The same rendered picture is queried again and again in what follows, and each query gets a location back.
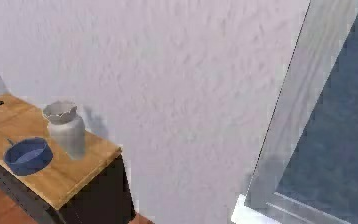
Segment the grey metal vase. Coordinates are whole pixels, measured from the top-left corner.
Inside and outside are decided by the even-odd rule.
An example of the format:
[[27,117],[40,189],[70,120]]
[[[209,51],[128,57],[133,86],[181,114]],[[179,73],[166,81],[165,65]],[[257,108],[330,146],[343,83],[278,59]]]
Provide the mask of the grey metal vase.
[[85,155],[85,124],[77,113],[77,105],[71,101],[56,101],[42,111],[48,121],[47,129],[51,138],[72,160]]

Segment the wooden top black table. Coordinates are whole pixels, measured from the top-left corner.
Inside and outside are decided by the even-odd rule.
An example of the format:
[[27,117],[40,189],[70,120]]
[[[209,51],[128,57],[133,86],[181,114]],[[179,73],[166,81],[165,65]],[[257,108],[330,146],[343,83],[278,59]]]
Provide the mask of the wooden top black table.
[[[11,94],[0,95],[0,189],[38,224],[129,224],[136,216],[122,149],[85,134],[86,154],[69,158],[52,139],[41,109]],[[14,142],[40,137],[53,158],[42,170],[18,176],[3,161]]]

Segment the white framed window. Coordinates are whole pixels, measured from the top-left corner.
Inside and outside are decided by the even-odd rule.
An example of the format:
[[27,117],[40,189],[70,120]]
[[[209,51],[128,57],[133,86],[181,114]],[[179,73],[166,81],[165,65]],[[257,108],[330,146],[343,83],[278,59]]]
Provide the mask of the white framed window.
[[245,204],[282,224],[358,224],[358,0],[310,0]]

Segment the blue bowl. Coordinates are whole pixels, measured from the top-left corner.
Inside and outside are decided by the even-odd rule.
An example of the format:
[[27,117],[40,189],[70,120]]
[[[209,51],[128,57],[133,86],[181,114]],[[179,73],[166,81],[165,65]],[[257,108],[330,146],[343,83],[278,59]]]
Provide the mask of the blue bowl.
[[39,172],[50,164],[53,153],[47,141],[32,137],[14,142],[7,139],[10,147],[3,155],[3,161],[17,176],[28,176]]

